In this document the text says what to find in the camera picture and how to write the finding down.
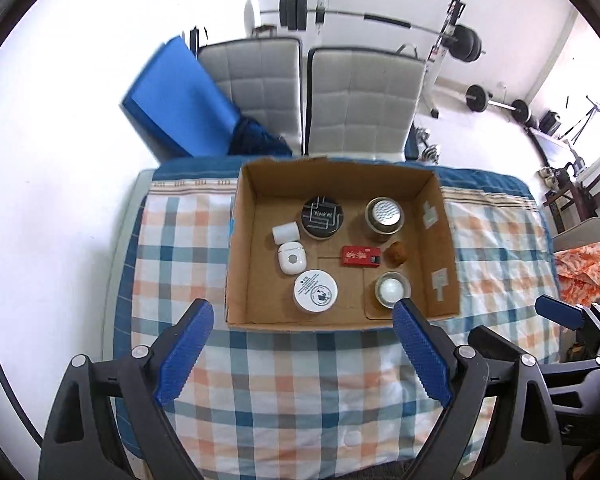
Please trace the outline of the white earbud case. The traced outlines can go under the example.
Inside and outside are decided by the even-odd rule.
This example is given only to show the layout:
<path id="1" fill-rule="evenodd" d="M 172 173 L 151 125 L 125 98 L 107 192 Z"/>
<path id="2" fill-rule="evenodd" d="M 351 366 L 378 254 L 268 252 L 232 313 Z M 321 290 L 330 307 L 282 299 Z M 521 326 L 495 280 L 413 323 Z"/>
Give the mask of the white earbud case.
<path id="1" fill-rule="evenodd" d="M 277 255 L 283 274 L 298 275 L 306 270 L 306 251 L 300 242 L 281 244 Z"/>

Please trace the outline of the grey padded chair right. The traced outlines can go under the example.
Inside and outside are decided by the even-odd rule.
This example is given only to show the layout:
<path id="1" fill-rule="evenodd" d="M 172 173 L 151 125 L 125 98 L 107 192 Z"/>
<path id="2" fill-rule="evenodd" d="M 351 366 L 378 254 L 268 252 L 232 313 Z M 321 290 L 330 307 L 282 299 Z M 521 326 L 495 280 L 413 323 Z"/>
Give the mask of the grey padded chair right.
<path id="1" fill-rule="evenodd" d="M 306 58 L 309 156 L 403 162 L 425 62 L 392 51 L 320 47 Z"/>

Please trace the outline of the orange floral cloth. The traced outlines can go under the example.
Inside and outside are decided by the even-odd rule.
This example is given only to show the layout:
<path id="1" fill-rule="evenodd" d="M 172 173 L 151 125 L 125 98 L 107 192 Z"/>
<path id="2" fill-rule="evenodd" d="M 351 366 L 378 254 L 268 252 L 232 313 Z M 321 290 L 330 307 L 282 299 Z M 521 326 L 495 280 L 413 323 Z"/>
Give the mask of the orange floral cloth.
<path id="1" fill-rule="evenodd" d="M 556 252 L 559 298 L 589 307 L 600 300 L 600 242 Z"/>

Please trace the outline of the dark wooden chair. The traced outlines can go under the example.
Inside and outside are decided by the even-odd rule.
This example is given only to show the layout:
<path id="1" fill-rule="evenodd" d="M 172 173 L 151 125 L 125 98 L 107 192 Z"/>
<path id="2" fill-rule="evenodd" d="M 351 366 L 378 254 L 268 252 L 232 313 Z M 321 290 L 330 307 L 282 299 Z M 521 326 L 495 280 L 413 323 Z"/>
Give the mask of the dark wooden chair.
<path id="1" fill-rule="evenodd" d="M 550 211 L 557 233 L 567 229 L 562 214 L 571 206 L 576 208 L 576 223 L 600 218 L 600 172 L 588 183 L 571 179 L 565 168 L 559 169 L 558 172 L 564 174 L 567 180 L 561 188 L 547 191 L 543 203 Z"/>

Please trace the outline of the white round labelled jar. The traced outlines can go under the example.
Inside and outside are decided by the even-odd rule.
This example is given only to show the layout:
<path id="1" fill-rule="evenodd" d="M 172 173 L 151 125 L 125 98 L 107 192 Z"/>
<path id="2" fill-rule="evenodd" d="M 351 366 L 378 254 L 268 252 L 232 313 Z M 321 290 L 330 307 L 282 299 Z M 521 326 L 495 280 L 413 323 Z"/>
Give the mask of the white round labelled jar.
<path id="1" fill-rule="evenodd" d="M 294 281 L 292 299 L 306 313 L 322 313 L 336 304 L 338 285 L 335 279 L 322 270 L 306 270 Z"/>

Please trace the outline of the grey padded chair left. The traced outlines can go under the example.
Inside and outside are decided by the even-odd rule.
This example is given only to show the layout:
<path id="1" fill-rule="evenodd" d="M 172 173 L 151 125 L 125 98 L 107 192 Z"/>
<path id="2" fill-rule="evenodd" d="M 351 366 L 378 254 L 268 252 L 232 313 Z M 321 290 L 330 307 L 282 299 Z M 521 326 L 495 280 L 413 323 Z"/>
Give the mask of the grey padded chair left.
<path id="1" fill-rule="evenodd" d="M 294 37 L 251 38 L 208 44 L 198 61 L 243 115 L 303 148 L 302 44 Z"/>

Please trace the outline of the metal perforated strainer jar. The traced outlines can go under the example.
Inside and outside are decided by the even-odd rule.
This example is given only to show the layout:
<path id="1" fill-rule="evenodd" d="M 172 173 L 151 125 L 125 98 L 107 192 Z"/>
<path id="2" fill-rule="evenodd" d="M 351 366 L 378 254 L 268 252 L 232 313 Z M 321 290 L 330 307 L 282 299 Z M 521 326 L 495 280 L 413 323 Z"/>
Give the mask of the metal perforated strainer jar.
<path id="1" fill-rule="evenodd" d="M 367 203 L 363 219 L 367 236 L 371 240 L 385 242 L 403 228 L 405 214 L 398 202 L 380 196 Z"/>

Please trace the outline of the dark blue crumpled bag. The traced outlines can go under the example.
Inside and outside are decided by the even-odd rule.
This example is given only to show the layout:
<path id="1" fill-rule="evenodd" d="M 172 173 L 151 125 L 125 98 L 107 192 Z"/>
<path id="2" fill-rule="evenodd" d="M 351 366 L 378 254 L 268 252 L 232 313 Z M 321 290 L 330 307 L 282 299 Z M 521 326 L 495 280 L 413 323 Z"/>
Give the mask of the dark blue crumpled bag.
<path id="1" fill-rule="evenodd" d="M 281 136 L 269 133 L 255 119 L 242 116 L 234 128 L 227 154 L 232 156 L 291 157 L 292 151 Z"/>

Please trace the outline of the brown walnut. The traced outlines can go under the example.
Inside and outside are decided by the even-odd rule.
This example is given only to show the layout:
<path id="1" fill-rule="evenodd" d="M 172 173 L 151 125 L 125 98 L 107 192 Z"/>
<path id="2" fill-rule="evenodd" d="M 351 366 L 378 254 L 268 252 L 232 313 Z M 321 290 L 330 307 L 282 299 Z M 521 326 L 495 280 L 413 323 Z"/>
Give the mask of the brown walnut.
<path id="1" fill-rule="evenodd" d="M 385 250 L 385 257 L 387 260 L 388 266 L 392 266 L 393 268 L 397 268 L 398 266 L 402 266 L 403 263 L 407 262 L 408 255 L 406 248 L 400 240 L 392 243 Z"/>

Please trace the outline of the red rectangular small box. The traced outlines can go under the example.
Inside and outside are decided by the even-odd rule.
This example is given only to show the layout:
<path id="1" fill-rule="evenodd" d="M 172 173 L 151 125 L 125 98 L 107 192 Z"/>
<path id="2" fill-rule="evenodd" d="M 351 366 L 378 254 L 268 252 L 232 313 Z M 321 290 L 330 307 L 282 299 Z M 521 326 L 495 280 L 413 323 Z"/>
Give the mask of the red rectangular small box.
<path id="1" fill-rule="evenodd" d="M 340 262 L 343 266 L 378 268 L 381 264 L 381 250 L 379 247 L 370 246 L 343 246 Z"/>

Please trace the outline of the small white rectangular case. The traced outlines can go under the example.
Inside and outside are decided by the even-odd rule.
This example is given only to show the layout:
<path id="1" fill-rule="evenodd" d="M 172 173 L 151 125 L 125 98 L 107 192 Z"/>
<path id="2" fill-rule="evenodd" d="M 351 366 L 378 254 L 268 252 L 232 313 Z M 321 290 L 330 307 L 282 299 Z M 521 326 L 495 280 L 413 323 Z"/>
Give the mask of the small white rectangular case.
<path id="1" fill-rule="evenodd" d="M 300 231 L 297 222 L 291 221 L 272 227 L 272 237 L 277 246 L 298 242 L 300 240 Z"/>

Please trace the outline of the chrome dumbbell on floor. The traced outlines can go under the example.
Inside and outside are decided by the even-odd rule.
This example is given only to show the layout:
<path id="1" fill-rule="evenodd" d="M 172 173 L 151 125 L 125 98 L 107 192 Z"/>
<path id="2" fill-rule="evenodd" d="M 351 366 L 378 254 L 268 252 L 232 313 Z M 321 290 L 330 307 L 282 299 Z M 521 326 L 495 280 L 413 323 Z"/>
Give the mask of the chrome dumbbell on floor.
<path id="1" fill-rule="evenodd" d="M 416 148 L 418 148 L 418 160 L 426 164 L 437 165 L 440 153 L 437 144 L 430 142 L 430 133 L 425 128 L 415 129 Z"/>

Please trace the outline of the small barbell on floor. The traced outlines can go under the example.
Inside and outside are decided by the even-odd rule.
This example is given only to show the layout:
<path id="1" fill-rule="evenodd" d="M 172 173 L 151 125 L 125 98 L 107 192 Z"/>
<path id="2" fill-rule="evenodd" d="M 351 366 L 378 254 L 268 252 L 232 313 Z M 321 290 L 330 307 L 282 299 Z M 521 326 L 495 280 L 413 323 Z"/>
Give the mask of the small barbell on floor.
<path id="1" fill-rule="evenodd" d="M 507 110 L 517 124 L 524 125 L 531 118 L 530 108 L 524 100 L 516 99 L 511 103 L 498 102 L 490 92 L 478 84 L 472 84 L 465 92 L 465 103 L 468 110 L 483 113 L 490 106 Z"/>

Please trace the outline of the black round ME tin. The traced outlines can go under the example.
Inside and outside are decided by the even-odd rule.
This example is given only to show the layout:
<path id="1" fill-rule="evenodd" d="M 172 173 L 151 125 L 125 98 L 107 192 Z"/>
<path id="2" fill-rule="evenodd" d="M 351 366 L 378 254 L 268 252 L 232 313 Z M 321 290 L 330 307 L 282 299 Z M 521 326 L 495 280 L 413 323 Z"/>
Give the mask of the black round ME tin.
<path id="1" fill-rule="evenodd" d="M 309 237 L 328 240 L 343 225 L 343 209 L 336 200 L 326 196 L 314 196 L 303 205 L 301 226 Z"/>

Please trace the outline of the grey padded chair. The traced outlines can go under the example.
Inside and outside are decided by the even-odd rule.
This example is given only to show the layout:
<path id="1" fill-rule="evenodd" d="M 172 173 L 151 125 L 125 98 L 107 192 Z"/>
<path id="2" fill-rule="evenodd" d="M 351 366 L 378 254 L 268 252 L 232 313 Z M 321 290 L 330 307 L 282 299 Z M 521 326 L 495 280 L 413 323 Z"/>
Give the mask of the grey padded chair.
<path id="1" fill-rule="evenodd" d="M 302 44 L 294 37 L 251 38 L 208 44 L 198 61 L 243 115 L 303 148 Z"/>
<path id="2" fill-rule="evenodd" d="M 320 47 L 306 58 L 309 156 L 403 162 L 425 62 L 392 51 Z"/>

